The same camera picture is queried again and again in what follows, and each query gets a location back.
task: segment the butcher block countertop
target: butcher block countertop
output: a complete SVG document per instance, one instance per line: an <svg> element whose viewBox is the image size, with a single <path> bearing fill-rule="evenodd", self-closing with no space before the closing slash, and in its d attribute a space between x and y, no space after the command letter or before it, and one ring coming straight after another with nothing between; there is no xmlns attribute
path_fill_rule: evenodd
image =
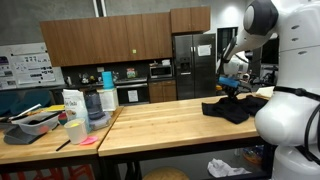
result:
<svg viewBox="0 0 320 180"><path fill-rule="evenodd" d="M259 136L253 117L236 125L202 114L202 102L216 103L221 97L124 107L100 145L99 156Z"/></svg>
<svg viewBox="0 0 320 180"><path fill-rule="evenodd" d="M35 160L47 160L64 157L74 157L82 155L97 154L97 150L109 132L123 107L118 107L110 119L110 125L97 131L92 131L89 136L98 136L98 141L90 145L73 145L69 143L61 150L56 149L65 143L69 138L62 125L48 132L37 141L29 145L8 145L3 141L3 130L0 130L0 164L10 164L17 162L28 162Z"/></svg>

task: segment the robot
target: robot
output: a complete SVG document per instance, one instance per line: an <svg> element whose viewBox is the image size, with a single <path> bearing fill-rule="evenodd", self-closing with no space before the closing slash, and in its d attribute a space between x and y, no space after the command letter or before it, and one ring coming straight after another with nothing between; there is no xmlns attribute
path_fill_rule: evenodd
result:
<svg viewBox="0 0 320 180"><path fill-rule="evenodd" d="M244 30L224 50L222 64L232 63L238 52L261 47L273 33L280 38L278 81L255 116L259 135L278 145L272 179L319 180L320 2L255 0L243 24Z"/></svg>

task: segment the oven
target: oven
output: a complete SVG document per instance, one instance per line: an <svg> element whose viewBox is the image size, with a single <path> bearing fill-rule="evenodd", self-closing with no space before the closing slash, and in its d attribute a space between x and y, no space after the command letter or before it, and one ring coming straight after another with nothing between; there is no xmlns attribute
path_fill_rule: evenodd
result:
<svg viewBox="0 0 320 180"><path fill-rule="evenodd" d="M147 78L119 79L114 82L120 106L148 104L149 88Z"/></svg>

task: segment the bowl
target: bowl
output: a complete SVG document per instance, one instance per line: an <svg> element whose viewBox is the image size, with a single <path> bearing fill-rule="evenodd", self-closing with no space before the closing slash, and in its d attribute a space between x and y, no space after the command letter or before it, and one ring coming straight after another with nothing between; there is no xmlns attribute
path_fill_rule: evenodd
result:
<svg viewBox="0 0 320 180"><path fill-rule="evenodd" d="M44 118L52 115L54 113L52 112L41 112L32 116L27 116L26 118L12 121L12 124L18 124L21 128L21 130L27 134L31 135L41 135L44 134L50 130L52 130L54 127L58 124L58 115L48 119L46 121L37 123L37 124L28 124L30 121L41 121Z"/></svg>

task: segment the wooden table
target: wooden table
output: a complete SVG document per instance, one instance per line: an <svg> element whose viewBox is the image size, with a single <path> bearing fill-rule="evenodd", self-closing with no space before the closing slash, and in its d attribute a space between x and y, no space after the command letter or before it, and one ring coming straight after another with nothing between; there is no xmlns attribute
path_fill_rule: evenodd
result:
<svg viewBox="0 0 320 180"><path fill-rule="evenodd" d="M0 130L0 173L91 164L96 179L101 179L98 148L122 109L118 107L113 113L108 127L89 134L97 136L98 141L83 146L69 143L58 152L56 149L69 139L61 125L30 145L8 145L3 141L3 130Z"/></svg>
<svg viewBox="0 0 320 180"><path fill-rule="evenodd" d="M220 98L124 107L98 149L110 179L119 178L119 163L263 144L253 117L236 125L202 114L202 102Z"/></svg>

